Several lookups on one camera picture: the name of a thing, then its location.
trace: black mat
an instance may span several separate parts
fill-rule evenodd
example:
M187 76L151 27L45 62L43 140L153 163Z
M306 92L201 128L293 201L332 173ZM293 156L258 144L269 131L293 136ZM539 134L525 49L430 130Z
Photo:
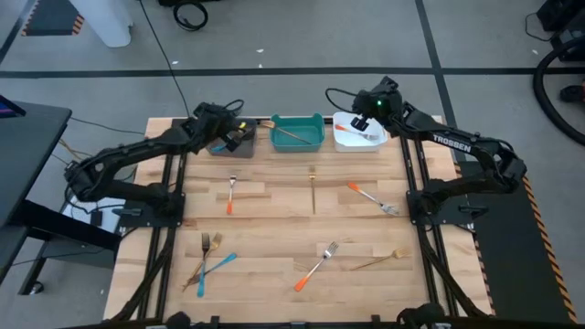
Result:
M463 176L481 172L476 162L459 165ZM511 195L469 195L472 206L489 207L474 224L492 306L503 319L571 323L576 317L527 180L525 185Z
M69 0L38 0L30 12L22 36L75 36L83 17Z

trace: teal bin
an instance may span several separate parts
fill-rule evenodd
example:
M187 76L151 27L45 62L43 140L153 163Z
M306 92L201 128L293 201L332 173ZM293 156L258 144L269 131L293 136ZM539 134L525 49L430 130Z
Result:
M312 117L281 118L274 114L271 120L277 128L294 133L295 135L311 142L311 144L297 140L294 137L271 129L271 143L277 152L317 152L325 140L325 123L323 116L315 113Z

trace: white bowl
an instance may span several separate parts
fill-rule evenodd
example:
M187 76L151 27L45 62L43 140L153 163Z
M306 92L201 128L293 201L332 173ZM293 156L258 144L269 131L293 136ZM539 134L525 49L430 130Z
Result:
M333 137L335 140L335 149L337 152L376 152L380 148L380 145L388 141L386 130L384 130L384 127L382 127L382 125L376 120L371 119L368 121L368 127L363 132L360 132L351 126L352 120L356 117L357 115L346 112L336 112L333 115ZM376 141L369 141L354 133L337 130L335 128L336 124L340 124L344 126L344 128L350 129L356 133L378 135L379 138Z

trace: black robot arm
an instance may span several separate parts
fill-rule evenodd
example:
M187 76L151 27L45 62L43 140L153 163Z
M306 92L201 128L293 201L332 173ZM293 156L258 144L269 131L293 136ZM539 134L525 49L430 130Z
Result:
M429 114L402 101L398 83L385 77L371 91L355 95L352 126L364 131L368 119L377 120L390 136L431 141L474 156L483 172L478 175L444 181L431 179L417 195L417 209L422 214L436 214L445 200L467 193L512 193L527 169L512 146L479 133L464 132L436 122Z
M65 170L68 187L79 201L98 201L109 196L143 201L161 214L172 212L174 196L161 183L139 186L114 180L114 176L127 165L160 155L188 152L197 154L216 138L223 139L228 150L235 150L241 140L231 138L229 133L244 131L245 128L236 120L243 104L243 101L238 102L240 106L235 110L228 110L229 105L203 102L194 111L196 118L188 118L181 125L167 129L156 138L104 149L80 163L72 162Z

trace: wooden tabletop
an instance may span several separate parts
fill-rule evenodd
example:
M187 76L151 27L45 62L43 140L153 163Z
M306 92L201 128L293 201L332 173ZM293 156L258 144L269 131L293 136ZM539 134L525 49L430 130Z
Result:
M146 135L159 135L171 121L150 119ZM424 143L424 149L431 177L456 177L448 148ZM161 156L140 163L135 183L160 182L164 162ZM316 168L315 215L309 165ZM421 188L419 168L414 169ZM233 214L227 215L230 175L236 175L238 182ZM384 214L349 189L349 182L396 206L400 216ZM356 322L379 314L382 321L394 321L404 308L428 301L416 230L409 221L407 189L399 139L389 140L378 153L338 153L330 126L318 153L276 153L268 131L259 128L252 159L216 157L205 150L189 155L185 219L176 234L165 317L183 311L194 322L208 322L212 315L219 315L224 323ZM151 232L139 228L122 242L104 318L122 309L144 276ZM209 274L205 296L197 298L197 286L182 292L182 285L201 260L202 232L223 235L208 267L232 252L238 258ZM453 226L443 226L442 232L453 277L480 309L490 313L471 234ZM334 257L296 292L294 284L332 241L340 245ZM412 256L349 271L398 248L411 249ZM442 284L437 286L442 299ZM154 316L157 290L156 281L149 316Z

